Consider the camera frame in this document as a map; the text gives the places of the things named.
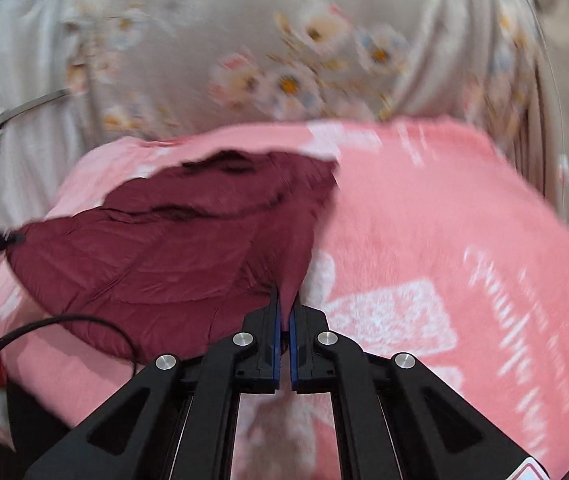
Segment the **pink plush blanket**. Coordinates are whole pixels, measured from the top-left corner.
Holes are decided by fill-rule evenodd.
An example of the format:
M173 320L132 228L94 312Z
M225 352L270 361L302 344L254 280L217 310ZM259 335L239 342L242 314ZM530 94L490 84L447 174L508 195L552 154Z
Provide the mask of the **pink plush blanket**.
M418 356L553 478L569 471L569 228L484 134L403 119L126 138L83 157L52 212L225 148L335 159L306 304L366 351Z

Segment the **maroon puffer jacket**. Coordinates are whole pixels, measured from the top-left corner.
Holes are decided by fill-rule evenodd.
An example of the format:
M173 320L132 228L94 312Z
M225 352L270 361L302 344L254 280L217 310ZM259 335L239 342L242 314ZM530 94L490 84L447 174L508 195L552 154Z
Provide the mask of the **maroon puffer jacket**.
M225 151L114 188L71 217L24 226L7 262L72 333L119 358L201 356L278 297L289 313L312 259L337 163Z

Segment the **grey floral blanket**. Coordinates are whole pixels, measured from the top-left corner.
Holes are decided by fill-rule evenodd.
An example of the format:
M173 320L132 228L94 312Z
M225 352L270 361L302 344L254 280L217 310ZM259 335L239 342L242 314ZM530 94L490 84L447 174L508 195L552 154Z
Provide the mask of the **grey floral blanket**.
M64 18L91 145L447 115L560 200L558 95L533 0L65 0Z

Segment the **silver satin curtain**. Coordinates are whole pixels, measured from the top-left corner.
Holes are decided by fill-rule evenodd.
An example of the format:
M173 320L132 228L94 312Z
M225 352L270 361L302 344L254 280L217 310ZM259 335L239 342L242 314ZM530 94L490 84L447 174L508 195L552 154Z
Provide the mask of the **silver satin curtain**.
M68 0L0 0L0 113L68 92ZM87 148L68 94L10 120L0 136L0 226L42 218Z

